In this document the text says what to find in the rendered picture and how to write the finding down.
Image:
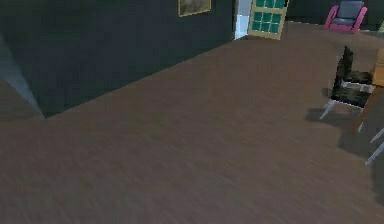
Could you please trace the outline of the black chair with white legs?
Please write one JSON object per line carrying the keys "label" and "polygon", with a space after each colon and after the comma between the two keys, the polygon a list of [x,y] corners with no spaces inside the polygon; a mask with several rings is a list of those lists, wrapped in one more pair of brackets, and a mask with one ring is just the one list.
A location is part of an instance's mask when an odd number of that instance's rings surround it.
{"label": "black chair with white legs", "polygon": [[353,51],[345,46],[343,55],[337,64],[336,75],[325,110],[320,116],[323,119],[336,104],[345,104],[363,111],[373,92],[373,75],[370,72],[352,69]]}

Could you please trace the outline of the gold framed wall picture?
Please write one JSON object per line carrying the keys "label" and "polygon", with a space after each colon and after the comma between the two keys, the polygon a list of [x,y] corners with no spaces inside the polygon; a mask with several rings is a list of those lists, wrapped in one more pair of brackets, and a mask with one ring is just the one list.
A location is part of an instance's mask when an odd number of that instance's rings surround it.
{"label": "gold framed wall picture", "polygon": [[212,0],[178,0],[178,16],[185,17],[209,12]]}

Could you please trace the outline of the cream door with green panes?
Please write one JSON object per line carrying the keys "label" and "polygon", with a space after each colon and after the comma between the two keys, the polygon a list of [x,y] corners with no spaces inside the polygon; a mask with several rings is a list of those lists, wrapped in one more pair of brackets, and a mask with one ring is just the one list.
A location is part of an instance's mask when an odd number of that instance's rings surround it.
{"label": "cream door with green panes", "polygon": [[289,0],[252,0],[247,34],[279,40]]}

